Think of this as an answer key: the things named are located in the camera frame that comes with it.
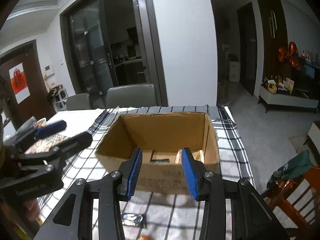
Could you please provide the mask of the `clear plastic bowl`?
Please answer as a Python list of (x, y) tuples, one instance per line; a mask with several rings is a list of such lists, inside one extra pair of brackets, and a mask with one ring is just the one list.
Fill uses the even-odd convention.
[(37, 122), (34, 123), (34, 127), (35, 128), (41, 128), (44, 127), (46, 125), (47, 119), (46, 118), (42, 118), (40, 120), (38, 120)]

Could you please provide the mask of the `floral patterned mat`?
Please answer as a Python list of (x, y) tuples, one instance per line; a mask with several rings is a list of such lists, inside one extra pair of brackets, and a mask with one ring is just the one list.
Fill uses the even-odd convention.
[(34, 154), (41, 152), (48, 152), (53, 146), (67, 140), (68, 137), (60, 134), (51, 135), (45, 139), (41, 139), (31, 145), (25, 154)]

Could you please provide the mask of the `white shelf rack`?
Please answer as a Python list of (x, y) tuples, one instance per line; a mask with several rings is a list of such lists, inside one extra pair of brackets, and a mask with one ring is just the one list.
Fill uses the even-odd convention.
[(52, 103), (56, 113), (66, 110), (67, 98), (67, 91), (63, 85), (57, 85), (49, 90), (48, 99)]

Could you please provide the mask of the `grey dining chair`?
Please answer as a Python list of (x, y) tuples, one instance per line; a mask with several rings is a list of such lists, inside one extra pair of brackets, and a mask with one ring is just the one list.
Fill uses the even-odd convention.
[(106, 107), (152, 107), (158, 106), (153, 84), (142, 83), (110, 88), (106, 94)]
[(89, 94), (81, 93), (68, 97), (66, 101), (66, 108), (68, 111), (92, 109)]

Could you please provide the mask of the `red fu door poster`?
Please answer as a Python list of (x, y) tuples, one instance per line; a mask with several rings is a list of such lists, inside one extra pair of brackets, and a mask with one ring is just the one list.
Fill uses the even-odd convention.
[(23, 63), (9, 69), (11, 87), (15, 95), (17, 104), (20, 104), (30, 96)]

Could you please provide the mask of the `white yellow small sachet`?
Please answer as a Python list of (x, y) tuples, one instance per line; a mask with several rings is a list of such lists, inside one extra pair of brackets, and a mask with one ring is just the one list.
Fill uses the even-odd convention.
[(121, 221), (125, 226), (146, 228), (146, 214), (144, 213), (122, 213)]

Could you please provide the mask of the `red-brown wooden chair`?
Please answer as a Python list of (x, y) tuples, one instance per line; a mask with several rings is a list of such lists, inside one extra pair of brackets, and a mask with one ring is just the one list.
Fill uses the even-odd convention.
[(271, 210), (279, 209), (292, 226), (285, 232), (292, 239), (319, 239), (319, 167), (303, 175), (277, 180), (262, 197)]

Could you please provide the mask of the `yellow orange candy pack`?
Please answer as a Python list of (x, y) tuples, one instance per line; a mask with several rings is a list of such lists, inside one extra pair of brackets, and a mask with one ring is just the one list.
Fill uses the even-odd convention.
[(138, 238), (138, 240), (152, 240), (151, 236), (148, 235), (142, 235)]

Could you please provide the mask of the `dark green cloth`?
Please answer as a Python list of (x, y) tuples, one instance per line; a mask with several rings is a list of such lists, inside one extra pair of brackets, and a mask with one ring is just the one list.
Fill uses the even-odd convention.
[(309, 150), (304, 150), (272, 173), (267, 183), (267, 188), (271, 188), (278, 180), (297, 178), (307, 172), (311, 167), (310, 152)]

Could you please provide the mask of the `green biscuit box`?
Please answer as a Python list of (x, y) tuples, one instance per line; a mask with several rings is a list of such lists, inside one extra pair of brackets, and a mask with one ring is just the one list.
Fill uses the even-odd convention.
[(151, 163), (174, 164), (177, 153), (152, 151)]

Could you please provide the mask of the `brown cardboard box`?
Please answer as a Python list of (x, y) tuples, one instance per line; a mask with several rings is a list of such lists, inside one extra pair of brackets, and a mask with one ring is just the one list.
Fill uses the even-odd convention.
[[(96, 156), (105, 170), (112, 172), (130, 159), (137, 147), (143, 154), (138, 191), (188, 194), (180, 156), (185, 147), (206, 169), (220, 172), (216, 131), (207, 113), (120, 115), (103, 136)], [(151, 163), (152, 151), (177, 153), (175, 163)]]

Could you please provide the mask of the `dark glass sliding door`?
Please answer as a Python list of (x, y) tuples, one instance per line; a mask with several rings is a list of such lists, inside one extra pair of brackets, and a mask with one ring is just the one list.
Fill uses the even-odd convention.
[(168, 105), (152, 0), (76, 0), (60, 27), (72, 85), (92, 108), (106, 107), (111, 88), (147, 83)]

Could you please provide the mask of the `white low tv cabinet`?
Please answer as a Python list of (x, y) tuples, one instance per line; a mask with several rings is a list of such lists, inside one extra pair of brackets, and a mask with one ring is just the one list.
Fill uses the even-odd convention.
[(262, 103), (265, 106), (265, 113), (268, 111), (317, 111), (319, 104), (318, 100), (300, 98), (292, 95), (273, 94), (263, 86), (260, 86), (258, 104)]

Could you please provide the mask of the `red balloons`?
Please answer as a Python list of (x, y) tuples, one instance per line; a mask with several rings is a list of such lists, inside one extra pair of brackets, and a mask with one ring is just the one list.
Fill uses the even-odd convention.
[(302, 67), (298, 60), (298, 48), (295, 42), (290, 42), (288, 49), (283, 47), (278, 48), (278, 60), (281, 63), (289, 63), (292, 68), (301, 70)]

